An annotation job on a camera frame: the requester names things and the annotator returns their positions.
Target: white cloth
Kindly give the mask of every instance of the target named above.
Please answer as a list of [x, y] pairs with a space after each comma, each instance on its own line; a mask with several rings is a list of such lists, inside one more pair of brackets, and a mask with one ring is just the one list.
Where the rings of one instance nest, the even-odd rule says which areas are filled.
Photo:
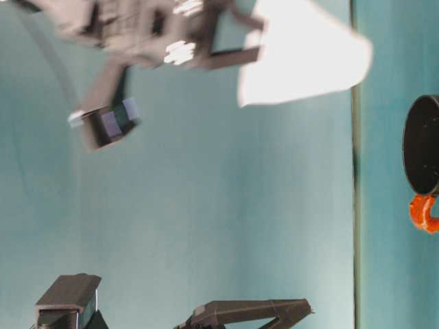
[[347, 90], [367, 75], [370, 41], [311, 0], [258, 0], [253, 14], [267, 24], [246, 39], [262, 50], [258, 62], [241, 68], [241, 107]]

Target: teal surface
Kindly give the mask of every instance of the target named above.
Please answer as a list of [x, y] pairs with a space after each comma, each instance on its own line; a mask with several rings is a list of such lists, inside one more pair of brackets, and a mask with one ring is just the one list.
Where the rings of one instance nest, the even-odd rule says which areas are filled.
[[439, 91], [438, 10], [437, 1], [355, 1], [357, 26], [375, 44], [355, 127], [360, 329], [439, 326], [439, 241], [410, 221], [401, 153], [411, 104]]
[[[322, 4], [348, 20], [347, 1]], [[104, 55], [35, 19], [84, 95]], [[242, 36], [227, 25], [220, 43]], [[237, 69], [135, 69], [142, 125], [85, 154], [8, 5], [0, 56], [0, 328], [28, 328], [47, 287], [78, 272], [103, 277], [110, 328], [172, 328], [210, 300], [300, 297], [316, 312], [300, 328], [353, 327], [349, 93], [240, 110]]]

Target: black cable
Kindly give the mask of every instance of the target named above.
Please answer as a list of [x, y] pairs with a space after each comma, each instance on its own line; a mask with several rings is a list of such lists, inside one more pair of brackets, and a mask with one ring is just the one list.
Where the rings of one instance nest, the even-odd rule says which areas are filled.
[[52, 71], [55, 73], [61, 91], [64, 94], [64, 98], [69, 102], [71, 110], [74, 111], [79, 104], [78, 96], [75, 92], [75, 87], [73, 86], [73, 82], [71, 81], [66, 66], [52, 47], [51, 43], [47, 40], [44, 32], [41, 31], [38, 24], [33, 20], [31, 14], [24, 12], [23, 9], [15, 3], [13, 3], [13, 6], [16, 9], [20, 22], [34, 40]]

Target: orange handle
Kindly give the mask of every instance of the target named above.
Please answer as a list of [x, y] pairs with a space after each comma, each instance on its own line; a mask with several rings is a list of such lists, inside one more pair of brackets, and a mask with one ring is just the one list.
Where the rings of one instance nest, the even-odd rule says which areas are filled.
[[433, 195], [415, 195], [410, 203], [410, 216], [413, 224], [419, 229], [430, 234], [439, 231], [439, 218], [430, 215], [431, 209], [436, 202]]

